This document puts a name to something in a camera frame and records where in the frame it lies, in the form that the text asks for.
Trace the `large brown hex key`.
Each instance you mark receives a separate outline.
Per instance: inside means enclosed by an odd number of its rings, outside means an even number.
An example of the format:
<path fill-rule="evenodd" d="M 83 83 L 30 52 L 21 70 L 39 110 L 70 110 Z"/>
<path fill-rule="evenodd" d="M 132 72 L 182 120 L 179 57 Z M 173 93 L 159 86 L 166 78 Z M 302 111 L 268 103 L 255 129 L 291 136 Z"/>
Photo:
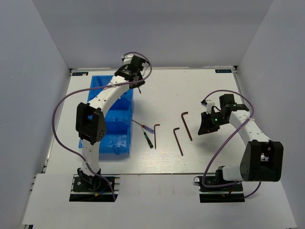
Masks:
<path fill-rule="evenodd" d="M 181 119 L 182 119 L 182 122 L 183 122 L 183 124 L 184 124 L 185 129 L 186 129 L 186 132 L 187 132 L 187 134 L 188 134 L 188 137 L 189 137 L 190 141 L 192 141 L 193 138 L 192 138 L 192 136 L 191 136 L 190 130 L 189 130 L 188 125 L 187 125 L 187 123 L 186 123 L 186 120 L 185 120 L 185 118 L 184 118 L 184 116 L 187 115 L 187 114 L 188 114 L 187 111 L 186 111 L 186 112 L 182 112 L 182 113 L 181 113 Z"/>

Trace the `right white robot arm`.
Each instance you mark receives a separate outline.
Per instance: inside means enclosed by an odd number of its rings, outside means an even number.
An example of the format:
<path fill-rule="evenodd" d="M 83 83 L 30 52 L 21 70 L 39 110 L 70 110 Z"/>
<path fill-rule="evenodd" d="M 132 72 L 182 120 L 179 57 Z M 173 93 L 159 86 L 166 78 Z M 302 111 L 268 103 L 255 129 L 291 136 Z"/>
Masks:
<path fill-rule="evenodd" d="M 235 131 L 225 140 L 213 155 L 204 172 L 201 184 L 207 188 L 227 190 L 241 182 L 278 182 L 282 174 L 284 146 L 273 141 L 258 127 L 253 119 L 254 107 L 250 104 L 238 104 L 236 92 L 226 91 L 219 98 L 220 110 L 215 111 L 215 103 L 204 98 L 201 102 L 206 111 L 201 114 L 198 135 L 217 132 L 220 126 L 231 124 Z M 238 134 L 245 150 L 240 163 L 236 166 L 221 166 L 215 172 L 215 180 L 206 180 L 207 171 L 228 142 Z"/>

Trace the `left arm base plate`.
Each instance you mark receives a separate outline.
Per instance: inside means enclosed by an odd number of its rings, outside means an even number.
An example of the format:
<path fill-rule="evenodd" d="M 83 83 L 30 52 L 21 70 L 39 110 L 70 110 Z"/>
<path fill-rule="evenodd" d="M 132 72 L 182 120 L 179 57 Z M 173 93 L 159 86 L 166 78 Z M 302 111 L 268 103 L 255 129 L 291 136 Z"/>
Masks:
<path fill-rule="evenodd" d="M 90 186 L 89 183 L 83 181 L 78 175 L 73 176 L 70 202 L 115 202 L 118 197 L 120 188 L 120 176 L 106 176 L 111 184 L 112 190 L 104 179 L 100 179 L 97 185 Z"/>

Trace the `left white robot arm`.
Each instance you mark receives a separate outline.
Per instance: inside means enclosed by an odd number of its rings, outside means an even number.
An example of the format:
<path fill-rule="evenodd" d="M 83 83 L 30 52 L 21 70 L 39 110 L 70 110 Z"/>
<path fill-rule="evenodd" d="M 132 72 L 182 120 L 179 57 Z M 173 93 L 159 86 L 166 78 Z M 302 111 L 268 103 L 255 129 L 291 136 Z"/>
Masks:
<path fill-rule="evenodd" d="M 128 90 L 145 84 L 142 71 L 150 62 L 133 54 L 122 57 L 121 66 L 110 82 L 88 103 L 79 103 L 76 114 L 76 131 L 82 144 L 84 161 L 78 175 L 89 190 L 100 187 L 99 142 L 106 135 L 105 116 L 112 105 Z"/>

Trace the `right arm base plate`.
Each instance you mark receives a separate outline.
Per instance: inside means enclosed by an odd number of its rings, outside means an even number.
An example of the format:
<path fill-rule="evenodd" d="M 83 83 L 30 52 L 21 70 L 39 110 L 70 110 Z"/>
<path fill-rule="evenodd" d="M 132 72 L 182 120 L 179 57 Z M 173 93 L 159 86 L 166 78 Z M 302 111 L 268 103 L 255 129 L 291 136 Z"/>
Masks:
<path fill-rule="evenodd" d="M 203 176 L 196 176 L 193 181 L 199 187 L 200 203 L 237 203 L 245 202 L 242 184 L 208 188 L 202 185 Z"/>

